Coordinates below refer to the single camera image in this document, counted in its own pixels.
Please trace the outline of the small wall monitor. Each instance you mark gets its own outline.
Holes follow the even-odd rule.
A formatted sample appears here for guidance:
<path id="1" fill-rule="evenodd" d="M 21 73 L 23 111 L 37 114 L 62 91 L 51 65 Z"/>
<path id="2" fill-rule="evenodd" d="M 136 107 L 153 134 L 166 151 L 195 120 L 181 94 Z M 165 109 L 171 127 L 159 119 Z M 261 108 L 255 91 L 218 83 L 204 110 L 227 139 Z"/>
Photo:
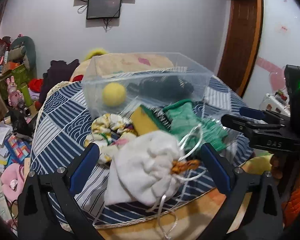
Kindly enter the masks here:
<path id="1" fill-rule="evenodd" d="M 88 0 L 87 20 L 119 18 L 122 0 Z"/>

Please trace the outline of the bagged grey knit item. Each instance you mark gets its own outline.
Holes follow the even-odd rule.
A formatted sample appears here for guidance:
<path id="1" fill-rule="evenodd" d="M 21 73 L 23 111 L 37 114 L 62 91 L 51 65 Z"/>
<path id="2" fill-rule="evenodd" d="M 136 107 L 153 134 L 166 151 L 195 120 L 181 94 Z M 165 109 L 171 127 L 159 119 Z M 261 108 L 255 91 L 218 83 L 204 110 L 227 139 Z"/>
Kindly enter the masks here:
<path id="1" fill-rule="evenodd" d="M 127 90 L 161 101 L 179 101 L 188 99 L 194 91 L 191 83 L 177 76 L 150 77 L 142 79 L 138 84 L 130 83 Z"/>

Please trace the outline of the dark purple garment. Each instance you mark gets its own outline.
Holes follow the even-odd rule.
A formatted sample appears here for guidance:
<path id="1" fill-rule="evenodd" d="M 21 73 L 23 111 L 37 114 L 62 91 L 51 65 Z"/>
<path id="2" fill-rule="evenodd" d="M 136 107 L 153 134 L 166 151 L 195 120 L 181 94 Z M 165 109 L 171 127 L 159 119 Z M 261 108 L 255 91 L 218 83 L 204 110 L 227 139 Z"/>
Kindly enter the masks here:
<path id="1" fill-rule="evenodd" d="M 69 81 L 74 70 L 79 66 L 79 60 L 67 64 L 65 61 L 55 61 L 50 62 L 50 68 L 43 74 L 43 84 L 41 86 L 41 91 L 39 95 L 39 102 L 41 104 L 46 100 L 47 94 L 52 87 L 57 85 L 62 81 Z"/>

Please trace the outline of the white drawstring pouch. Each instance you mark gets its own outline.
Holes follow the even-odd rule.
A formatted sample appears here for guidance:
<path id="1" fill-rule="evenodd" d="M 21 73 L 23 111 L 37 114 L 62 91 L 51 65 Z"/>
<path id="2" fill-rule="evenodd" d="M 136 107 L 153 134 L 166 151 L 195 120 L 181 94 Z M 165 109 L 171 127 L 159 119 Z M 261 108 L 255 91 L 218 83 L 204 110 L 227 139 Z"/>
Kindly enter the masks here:
<path id="1" fill-rule="evenodd" d="M 141 135 L 126 143 L 113 156 L 110 164 L 106 206 L 140 202 L 148 212 L 157 212 L 161 226 L 164 211 L 175 214 L 164 204 L 179 187 L 202 176 L 186 177 L 188 170 L 196 169 L 198 160 L 187 160 L 204 142 L 202 126 L 194 126 L 181 140 L 162 130 Z"/>

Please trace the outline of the yellow fluffy cushion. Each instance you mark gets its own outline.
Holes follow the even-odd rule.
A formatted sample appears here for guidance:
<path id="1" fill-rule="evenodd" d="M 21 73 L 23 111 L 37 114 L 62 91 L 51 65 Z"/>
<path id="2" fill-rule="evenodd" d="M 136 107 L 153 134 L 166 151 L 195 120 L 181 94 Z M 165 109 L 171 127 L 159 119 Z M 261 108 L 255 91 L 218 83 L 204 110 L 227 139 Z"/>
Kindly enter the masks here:
<path id="1" fill-rule="evenodd" d="M 96 48 L 96 49 L 89 51 L 89 53 L 87 53 L 87 55 L 85 56 L 84 60 L 87 61 L 87 60 L 92 59 L 94 56 L 102 56 L 107 53 L 108 52 L 103 48 Z"/>

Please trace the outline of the clear plastic storage box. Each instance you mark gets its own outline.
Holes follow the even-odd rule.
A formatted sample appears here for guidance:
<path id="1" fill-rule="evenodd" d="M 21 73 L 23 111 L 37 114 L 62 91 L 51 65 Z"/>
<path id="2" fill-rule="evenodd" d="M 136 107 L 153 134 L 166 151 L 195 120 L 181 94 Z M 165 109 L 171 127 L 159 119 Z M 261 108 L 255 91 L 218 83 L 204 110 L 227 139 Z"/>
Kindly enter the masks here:
<path id="1" fill-rule="evenodd" d="M 139 105 L 200 101 L 213 73 L 181 53 L 110 53 L 91 59 L 81 82 L 93 119 L 128 116 Z"/>

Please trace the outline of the green knitted cloth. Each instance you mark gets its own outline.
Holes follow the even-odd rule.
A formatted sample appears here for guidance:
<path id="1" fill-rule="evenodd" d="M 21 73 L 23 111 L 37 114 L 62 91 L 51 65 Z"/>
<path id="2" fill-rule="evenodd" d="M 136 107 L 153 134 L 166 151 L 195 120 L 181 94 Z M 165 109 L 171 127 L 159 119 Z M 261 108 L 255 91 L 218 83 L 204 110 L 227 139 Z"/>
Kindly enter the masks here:
<path id="1" fill-rule="evenodd" d="M 227 131 L 220 122 L 213 120 L 211 117 L 198 117 L 193 108 L 193 102 L 186 99 L 162 109 L 171 122 L 170 133 L 181 140 L 193 128 L 200 125 L 199 131 L 203 133 L 202 143 L 209 142 L 218 152 L 224 150 L 226 148 L 224 139 L 228 136 Z"/>

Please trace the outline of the floral fabric scrunchie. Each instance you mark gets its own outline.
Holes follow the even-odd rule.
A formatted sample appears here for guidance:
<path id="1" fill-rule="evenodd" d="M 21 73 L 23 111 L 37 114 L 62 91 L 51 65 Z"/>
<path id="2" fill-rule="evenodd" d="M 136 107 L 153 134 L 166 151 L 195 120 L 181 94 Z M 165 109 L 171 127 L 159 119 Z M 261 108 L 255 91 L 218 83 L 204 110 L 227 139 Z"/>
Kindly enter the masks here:
<path id="1" fill-rule="evenodd" d="M 137 136 L 138 133 L 129 119 L 107 113 L 93 121 L 91 132 L 84 140 L 84 147 L 90 143 L 96 144 L 100 149 L 97 163 L 109 166 L 114 155 Z"/>

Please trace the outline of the yellow green sponge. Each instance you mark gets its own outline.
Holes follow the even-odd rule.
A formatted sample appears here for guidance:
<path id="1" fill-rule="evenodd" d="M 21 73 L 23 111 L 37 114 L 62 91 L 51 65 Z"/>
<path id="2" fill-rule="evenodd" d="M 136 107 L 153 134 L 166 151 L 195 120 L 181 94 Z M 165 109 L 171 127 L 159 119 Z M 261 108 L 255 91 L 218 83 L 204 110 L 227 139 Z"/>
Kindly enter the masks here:
<path id="1" fill-rule="evenodd" d="M 131 114 L 130 120 L 139 136 L 158 130 L 167 131 L 153 112 L 144 105 L 137 107 Z"/>

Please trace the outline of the pink plush toy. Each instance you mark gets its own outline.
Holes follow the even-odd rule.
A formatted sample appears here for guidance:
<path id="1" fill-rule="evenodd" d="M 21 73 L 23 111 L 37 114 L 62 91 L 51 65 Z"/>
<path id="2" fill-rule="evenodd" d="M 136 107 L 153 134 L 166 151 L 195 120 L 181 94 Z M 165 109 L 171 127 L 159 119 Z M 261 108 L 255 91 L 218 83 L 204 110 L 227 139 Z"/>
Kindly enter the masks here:
<path id="1" fill-rule="evenodd" d="M 4 170 L 0 179 L 5 197 L 10 202 L 18 199 L 25 183 L 24 167 L 18 163 L 12 163 Z"/>

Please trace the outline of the beige patterned blanket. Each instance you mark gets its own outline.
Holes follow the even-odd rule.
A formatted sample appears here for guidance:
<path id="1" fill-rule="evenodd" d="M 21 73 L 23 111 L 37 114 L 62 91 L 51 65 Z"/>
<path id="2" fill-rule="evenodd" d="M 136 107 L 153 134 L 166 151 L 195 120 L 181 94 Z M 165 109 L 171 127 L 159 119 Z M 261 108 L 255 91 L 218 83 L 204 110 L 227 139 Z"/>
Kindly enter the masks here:
<path id="1" fill-rule="evenodd" d="M 97 76 L 107 76 L 121 72 L 141 72 L 172 68 L 174 64 L 165 55 L 153 53 L 109 53 L 94 56 L 82 62 L 73 72 L 70 81 L 83 77 L 88 68 Z"/>

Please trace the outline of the white suitcase with stickers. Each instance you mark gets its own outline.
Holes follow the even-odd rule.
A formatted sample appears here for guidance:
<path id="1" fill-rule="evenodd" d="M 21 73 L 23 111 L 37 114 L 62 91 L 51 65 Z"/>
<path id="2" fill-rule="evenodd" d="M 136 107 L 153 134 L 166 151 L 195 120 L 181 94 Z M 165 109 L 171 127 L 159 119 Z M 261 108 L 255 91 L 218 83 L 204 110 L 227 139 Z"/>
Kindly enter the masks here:
<path id="1" fill-rule="evenodd" d="M 260 103 L 259 109 L 290 116 L 288 96 L 281 90 L 277 90 L 274 93 L 267 93 Z"/>

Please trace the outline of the brown wooden door frame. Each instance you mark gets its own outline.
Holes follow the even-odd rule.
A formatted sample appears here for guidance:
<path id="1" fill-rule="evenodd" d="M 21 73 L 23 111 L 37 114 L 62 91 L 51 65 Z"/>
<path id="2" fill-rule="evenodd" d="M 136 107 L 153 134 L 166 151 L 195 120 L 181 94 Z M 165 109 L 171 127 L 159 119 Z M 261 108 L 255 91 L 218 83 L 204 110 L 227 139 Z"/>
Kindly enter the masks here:
<path id="1" fill-rule="evenodd" d="M 263 0 L 231 0 L 228 31 L 217 76 L 242 97 L 256 62 Z"/>

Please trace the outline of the yellow felt ball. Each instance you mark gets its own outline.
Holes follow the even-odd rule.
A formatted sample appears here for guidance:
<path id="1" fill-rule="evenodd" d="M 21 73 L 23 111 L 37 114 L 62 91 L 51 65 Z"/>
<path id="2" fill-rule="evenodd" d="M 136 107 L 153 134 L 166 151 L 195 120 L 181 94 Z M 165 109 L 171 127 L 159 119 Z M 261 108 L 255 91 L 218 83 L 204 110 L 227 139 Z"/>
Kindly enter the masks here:
<path id="1" fill-rule="evenodd" d="M 127 90 L 118 82 L 107 84 L 102 90 L 102 100 L 106 106 L 115 107 L 125 102 Z"/>

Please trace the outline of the green cardboard box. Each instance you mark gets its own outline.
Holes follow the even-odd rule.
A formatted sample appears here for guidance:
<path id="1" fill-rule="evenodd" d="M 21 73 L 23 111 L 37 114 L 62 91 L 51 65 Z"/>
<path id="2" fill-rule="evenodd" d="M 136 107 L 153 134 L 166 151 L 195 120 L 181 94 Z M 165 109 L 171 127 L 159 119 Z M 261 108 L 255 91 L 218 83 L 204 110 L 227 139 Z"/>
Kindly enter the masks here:
<path id="1" fill-rule="evenodd" d="M 5 101 L 8 98 L 6 79 L 14 76 L 17 88 L 20 89 L 22 83 L 29 83 L 36 76 L 35 70 L 28 70 L 24 64 L 18 66 L 14 70 L 8 70 L 0 76 L 0 95 Z"/>

